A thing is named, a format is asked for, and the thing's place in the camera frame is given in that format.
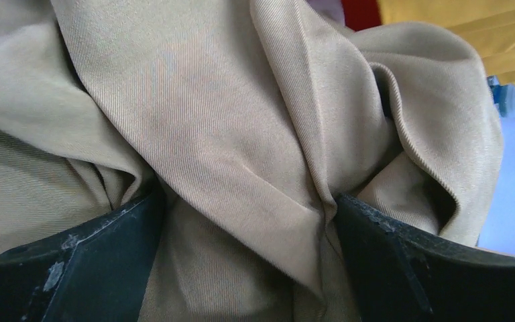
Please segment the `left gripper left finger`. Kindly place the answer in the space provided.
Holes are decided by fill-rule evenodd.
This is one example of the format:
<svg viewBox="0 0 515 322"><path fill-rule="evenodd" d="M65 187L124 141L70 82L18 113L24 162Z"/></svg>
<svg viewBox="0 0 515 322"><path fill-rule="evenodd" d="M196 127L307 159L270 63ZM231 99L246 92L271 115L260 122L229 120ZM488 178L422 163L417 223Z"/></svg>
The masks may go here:
<svg viewBox="0 0 515 322"><path fill-rule="evenodd" d="M0 321L136 321L165 208L154 189L0 254Z"/></svg>

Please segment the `khaki tan garment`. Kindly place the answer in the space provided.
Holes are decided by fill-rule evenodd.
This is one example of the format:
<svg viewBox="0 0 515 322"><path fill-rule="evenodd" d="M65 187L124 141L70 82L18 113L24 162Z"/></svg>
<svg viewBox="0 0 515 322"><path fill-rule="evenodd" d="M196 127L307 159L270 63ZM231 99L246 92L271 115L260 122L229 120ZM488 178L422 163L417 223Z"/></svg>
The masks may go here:
<svg viewBox="0 0 515 322"><path fill-rule="evenodd" d="M474 246L502 160L479 56L305 1L0 1L0 253L170 193L140 321L358 321L351 193Z"/></svg>

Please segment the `mustard yellow garment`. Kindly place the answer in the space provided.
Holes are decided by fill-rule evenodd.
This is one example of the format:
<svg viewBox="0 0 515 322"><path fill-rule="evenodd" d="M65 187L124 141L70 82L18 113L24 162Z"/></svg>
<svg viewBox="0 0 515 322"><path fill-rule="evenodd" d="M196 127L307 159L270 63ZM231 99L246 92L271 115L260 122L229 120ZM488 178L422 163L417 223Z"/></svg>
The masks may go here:
<svg viewBox="0 0 515 322"><path fill-rule="evenodd" d="M488 75L515 85L515 1L379 1L384 24L424 21L471 44Z"/></svg>

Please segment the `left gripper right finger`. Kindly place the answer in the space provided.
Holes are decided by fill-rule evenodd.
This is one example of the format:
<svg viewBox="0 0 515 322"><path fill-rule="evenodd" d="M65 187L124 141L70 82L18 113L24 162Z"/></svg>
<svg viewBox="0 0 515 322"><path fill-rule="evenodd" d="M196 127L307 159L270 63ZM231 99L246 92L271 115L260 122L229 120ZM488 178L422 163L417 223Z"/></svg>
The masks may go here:
<svg viewBox="0 0 515 322"><path fill-rule="evenodd" d="M349 196L335 226L362 321L515 321L515 257L467 247Z"/></svg>

